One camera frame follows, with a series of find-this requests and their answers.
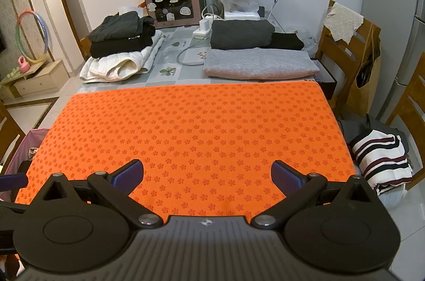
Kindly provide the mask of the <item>black folded clothes stack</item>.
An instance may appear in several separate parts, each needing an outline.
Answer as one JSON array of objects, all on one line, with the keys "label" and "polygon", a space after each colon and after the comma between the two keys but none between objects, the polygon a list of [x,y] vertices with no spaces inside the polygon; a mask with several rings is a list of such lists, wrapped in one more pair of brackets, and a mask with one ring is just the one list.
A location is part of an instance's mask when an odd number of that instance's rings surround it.
[{"label": "black folded clothes stack", "polygon": [[136,11],[106,16],[103,22],[89,33],[92,58],[103,58],[117,53],[142,51],[154,44],[155,20],[139,17]]}]

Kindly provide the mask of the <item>purple laundry basket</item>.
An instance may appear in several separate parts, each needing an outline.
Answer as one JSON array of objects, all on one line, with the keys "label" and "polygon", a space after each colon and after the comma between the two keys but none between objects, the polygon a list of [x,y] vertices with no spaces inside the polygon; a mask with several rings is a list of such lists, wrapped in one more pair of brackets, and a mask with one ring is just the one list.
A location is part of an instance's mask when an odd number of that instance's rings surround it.
[{"label": "purple laundry basket", "polygon": [[20,164],[23,161],[29,160],[29,150],[31,148],[39,148],[49,130],[49,128],[38,128],[30,130],[12,155],[11,161],[4,173],[16,174]]}]

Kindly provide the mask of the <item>wooden chair by basket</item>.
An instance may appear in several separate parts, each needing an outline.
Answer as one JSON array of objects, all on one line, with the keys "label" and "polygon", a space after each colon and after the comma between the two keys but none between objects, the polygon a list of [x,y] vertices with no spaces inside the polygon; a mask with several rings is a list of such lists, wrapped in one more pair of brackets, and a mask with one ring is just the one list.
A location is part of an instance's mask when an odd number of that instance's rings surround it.
[{"label": "wooden chair by basket", "polygon": [[0,104],[1,109],[1,130],[0,130],[0,157],[1,157],[1,175],[6,170],[23,141],[25,133],[9,114],[3,103]]}]

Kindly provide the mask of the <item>striped white garment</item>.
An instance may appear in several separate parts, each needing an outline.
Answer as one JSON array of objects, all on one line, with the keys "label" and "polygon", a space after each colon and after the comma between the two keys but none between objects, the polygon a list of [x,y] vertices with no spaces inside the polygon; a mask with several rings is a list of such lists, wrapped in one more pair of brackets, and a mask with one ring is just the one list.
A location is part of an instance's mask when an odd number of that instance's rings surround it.
[{"label": "striped white garment", "polygon": [[361,175],[378,195],[412,181],[413,169],[399,134],[367,129],[349,146]]}]

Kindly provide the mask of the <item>orange floral table mat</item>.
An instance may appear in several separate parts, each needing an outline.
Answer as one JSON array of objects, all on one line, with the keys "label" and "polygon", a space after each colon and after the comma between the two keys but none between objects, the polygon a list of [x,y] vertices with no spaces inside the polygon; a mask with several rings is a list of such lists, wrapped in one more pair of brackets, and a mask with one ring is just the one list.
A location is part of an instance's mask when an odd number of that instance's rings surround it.
[{"label": "orange floral table mat", "polygon": [[84,179],[134,159],[144,178],[131,196],[162,218],[257,215],[283,198],[276,160],[331,181],[354,173],[315,82],[140,87],[71,97],[16,200],[30,203],[56,172]]}]

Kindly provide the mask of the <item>brown tote bag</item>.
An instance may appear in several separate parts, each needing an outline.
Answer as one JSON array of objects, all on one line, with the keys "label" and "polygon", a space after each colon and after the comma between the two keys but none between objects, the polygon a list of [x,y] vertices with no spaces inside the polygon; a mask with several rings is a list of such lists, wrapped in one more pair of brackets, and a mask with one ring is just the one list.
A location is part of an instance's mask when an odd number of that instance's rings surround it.
[{"label": "brown tote bag", "polygon": [[364,61],[351,85],[341,111],[343,116],[357,115],[365,118],[370,112],[380,77],[380,31],[378,26],[372,26],[370,50],[364,55]]}]

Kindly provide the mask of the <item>white folded padded jacket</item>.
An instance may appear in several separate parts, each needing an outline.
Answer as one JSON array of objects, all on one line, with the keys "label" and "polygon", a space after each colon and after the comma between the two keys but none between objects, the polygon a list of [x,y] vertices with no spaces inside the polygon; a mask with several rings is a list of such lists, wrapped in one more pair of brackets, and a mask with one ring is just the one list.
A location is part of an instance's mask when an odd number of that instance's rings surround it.
[{"label": "white folded padded jacket", "polygon": [[148,73],[165,38],[164,33],[157,30],[153,45],[141,51],[116,53],[99,59],[90,57],[82,67],[79,78],[84,83],[112,83],[126,80],[135,74]]}]

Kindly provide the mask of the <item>cream low cabinet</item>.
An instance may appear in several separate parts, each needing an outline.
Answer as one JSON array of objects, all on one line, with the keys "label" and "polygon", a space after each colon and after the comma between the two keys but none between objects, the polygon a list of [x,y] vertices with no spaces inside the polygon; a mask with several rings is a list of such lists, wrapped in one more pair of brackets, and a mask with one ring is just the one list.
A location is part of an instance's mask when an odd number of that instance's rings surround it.
[{"label": "cream low cabinet", "polygon": [[58,91],[68,81],[69,73],[62,60],[32,65],[28,72],[1,80],[1,100],[39,92]]}]

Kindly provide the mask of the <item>wooden chair with bag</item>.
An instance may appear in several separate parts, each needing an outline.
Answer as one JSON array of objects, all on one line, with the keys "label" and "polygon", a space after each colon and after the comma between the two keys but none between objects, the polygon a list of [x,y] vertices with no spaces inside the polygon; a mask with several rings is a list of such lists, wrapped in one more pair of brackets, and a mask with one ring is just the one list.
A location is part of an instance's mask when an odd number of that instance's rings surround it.
[{"label": "wooden chair with bag", "polygon": [[[329,2],[326,15],[334,2],[334,0]],[[320,61],[324,59],[331,61],[343,74],[343,77],[337,80],[337,85],[340,88],[335,90],[332,99],[328,100],[336,117],[342,115],[341,111],[346,104],[351,85],[364,61],[364,55],[370,50],[372,26],[378,25],[364,18],[364,23],[354,33],[350,43],[347,44],[343,40],[335,41],[330,31],[323,24],[316,58]]]}]

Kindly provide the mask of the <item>light grey folded garment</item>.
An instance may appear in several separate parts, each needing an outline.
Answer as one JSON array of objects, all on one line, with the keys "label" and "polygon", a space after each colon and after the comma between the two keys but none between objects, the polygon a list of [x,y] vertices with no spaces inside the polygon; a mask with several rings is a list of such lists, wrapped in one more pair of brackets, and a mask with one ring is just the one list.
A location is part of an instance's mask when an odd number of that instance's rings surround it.
[{"label": "light grey folded garment", "polygon": [[287,80],[319,72],[305,51],[274,48],[210,49],[203,66],[205,75],[236,80]]}]

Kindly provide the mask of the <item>pink kettlebell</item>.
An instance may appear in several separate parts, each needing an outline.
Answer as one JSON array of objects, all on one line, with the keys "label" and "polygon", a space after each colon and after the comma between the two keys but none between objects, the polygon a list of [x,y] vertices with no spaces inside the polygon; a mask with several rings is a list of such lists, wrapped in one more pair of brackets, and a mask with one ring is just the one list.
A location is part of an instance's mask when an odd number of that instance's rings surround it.
[{"label": "pink kettlebell", "polygon": [[26,60],[26,58],[24,56],[20,56],[17,59],[17,63],[18,63],[18,66],[19,66],[19,72],[21,74],[28,72],[31,68],[30,63]]}]

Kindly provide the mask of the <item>dark grey folded garment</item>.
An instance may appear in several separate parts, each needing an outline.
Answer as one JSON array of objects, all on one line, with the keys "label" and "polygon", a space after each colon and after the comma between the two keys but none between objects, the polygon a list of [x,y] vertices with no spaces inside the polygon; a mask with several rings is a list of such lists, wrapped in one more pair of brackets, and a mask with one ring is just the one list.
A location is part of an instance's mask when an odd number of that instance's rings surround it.
[{"label": "dark grey folded garment", "polygon": [[218,20],[212,24],[211,48],[262,48],[271,43],[275,27],[267,20]]}]

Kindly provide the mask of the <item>colourful hula hoop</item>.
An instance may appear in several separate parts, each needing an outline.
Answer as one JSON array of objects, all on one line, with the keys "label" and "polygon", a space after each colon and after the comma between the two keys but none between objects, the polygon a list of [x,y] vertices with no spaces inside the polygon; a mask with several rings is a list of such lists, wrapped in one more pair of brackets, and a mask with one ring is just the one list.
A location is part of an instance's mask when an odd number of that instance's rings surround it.
[{"label": "colourful hula hoop", "polygon": [[16,20],[14,37],[16,46],[30,64],[51,60],[47,26],[33,10],[25,10]]}]

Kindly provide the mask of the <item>beige cloth on chair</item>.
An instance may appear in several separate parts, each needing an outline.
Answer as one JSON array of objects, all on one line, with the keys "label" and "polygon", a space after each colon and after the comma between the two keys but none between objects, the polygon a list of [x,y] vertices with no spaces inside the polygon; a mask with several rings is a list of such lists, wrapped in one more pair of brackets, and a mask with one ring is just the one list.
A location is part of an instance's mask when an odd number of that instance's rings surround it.
[{"label": "beige cloth on chair", "polygon": [[364,17],[344,5],[334,2],[324,19],[324,26],[335,41],[349,44],[354,33],[364,23]]}]

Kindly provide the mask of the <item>white power strip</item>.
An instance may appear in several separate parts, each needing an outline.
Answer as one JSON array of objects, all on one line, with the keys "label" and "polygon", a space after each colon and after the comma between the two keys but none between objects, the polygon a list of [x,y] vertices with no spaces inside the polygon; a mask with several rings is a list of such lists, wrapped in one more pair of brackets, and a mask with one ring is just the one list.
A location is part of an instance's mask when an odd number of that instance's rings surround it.
[{"label": "white power strip", "polygon": [[217,20],[223,20],[223,18],[213,13],[206,13],[199,21],[198,28],[192,33],[192,37],[206,39],[212,30],[212,24]]}]

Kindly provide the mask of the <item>silver refrigerator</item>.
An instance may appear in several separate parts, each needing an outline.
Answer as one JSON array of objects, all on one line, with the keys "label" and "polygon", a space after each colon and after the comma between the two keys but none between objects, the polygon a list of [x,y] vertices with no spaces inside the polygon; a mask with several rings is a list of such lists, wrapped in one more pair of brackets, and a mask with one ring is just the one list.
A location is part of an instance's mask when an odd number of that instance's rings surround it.
[{"label": "silver refrigerator", "polygon": [[406,91],[417,63],[424,52],[424,0],[417,0],[416,12],[413,19],[411,33],[406,45],[401,64],[394,78],[387,98],[378,113],[378,119],[387,120],[396,107],[401,95]]}]

